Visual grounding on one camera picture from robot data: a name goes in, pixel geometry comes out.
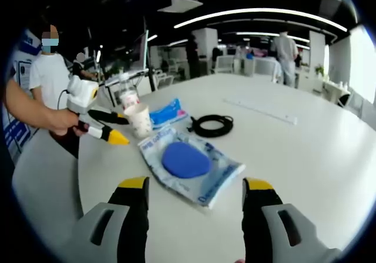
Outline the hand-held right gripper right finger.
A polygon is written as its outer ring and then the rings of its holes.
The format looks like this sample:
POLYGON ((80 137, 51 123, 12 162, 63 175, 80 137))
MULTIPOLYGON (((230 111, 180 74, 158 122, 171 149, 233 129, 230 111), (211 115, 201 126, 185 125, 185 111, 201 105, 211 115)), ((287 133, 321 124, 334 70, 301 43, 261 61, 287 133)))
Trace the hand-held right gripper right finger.
POLYGON ((316 226, 273 186, 243 179, 242 231, 246 262, 337 262, 341 251, 317 237, 316 226))

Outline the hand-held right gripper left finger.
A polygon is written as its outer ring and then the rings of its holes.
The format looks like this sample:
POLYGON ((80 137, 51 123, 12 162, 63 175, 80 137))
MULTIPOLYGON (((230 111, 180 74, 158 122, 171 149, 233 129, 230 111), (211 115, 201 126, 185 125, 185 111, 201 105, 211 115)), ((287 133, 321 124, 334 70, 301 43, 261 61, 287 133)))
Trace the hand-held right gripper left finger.
POLYGON ((69 262, 145 262, 149 177, 123 180, 76 223, 69 262))

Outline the person's left hand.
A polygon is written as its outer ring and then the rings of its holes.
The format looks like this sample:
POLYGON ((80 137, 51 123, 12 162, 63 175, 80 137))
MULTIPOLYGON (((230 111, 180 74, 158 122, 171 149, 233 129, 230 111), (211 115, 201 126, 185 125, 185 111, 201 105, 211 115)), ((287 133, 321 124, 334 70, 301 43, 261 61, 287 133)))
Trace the person's left hand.
POLYGON ((79 128, 79 117, 68 109, 52 110, 49 118, 49 129, 58 136, 64 136, 69 129, 72 129, 77 136, 87 132, 88 125, 84 124, 79 128))

